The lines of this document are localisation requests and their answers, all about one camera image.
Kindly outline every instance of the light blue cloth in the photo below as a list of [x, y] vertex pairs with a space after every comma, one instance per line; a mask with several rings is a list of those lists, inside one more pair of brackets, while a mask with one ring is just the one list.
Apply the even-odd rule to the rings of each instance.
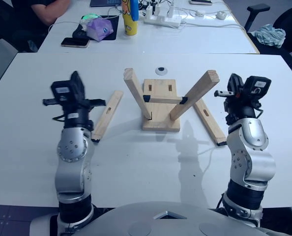
[[281, 48], [285, 41], [286, 32], [283, 29], [275, 29], [272, 24], [262, 26], [251, 34], [258, 39], [261, 44]]

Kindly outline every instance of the purple pouch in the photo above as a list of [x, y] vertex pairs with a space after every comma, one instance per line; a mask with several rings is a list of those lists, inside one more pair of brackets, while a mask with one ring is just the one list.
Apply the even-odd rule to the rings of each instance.
[[95, 18], [87, 23], [87, 36], [98, 42], [112, 33], [112, 24], [108, 19]]

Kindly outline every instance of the green object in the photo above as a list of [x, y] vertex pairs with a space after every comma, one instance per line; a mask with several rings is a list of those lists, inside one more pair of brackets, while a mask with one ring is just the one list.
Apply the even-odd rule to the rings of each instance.
[[94, 14], [94, 13], [90, 13], [90, 14], [83, 16], [82, 19], [87, 20], [87, 19], [95, 19], [95, 18], [101, 18], [101, 16]]

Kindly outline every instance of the yellow cup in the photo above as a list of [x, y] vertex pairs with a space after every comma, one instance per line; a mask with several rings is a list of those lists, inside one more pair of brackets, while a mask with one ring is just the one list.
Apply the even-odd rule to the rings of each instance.
[[131, 16], [131, 0], [122, 0], [123, 20], [125, 33], [127, 35], [135, 35], [137, 33], [138, 23], [132, 20]]

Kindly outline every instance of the smartphone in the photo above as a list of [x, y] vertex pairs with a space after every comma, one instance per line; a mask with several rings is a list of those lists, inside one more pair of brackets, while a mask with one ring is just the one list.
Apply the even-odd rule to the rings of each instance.
[[189, 0], [191, 4], [212, 5], [211, 0]]
[[63, 47], [86, 48], [89, 44], [89, 39], [86, 38], [65, 38], [61, 42]]

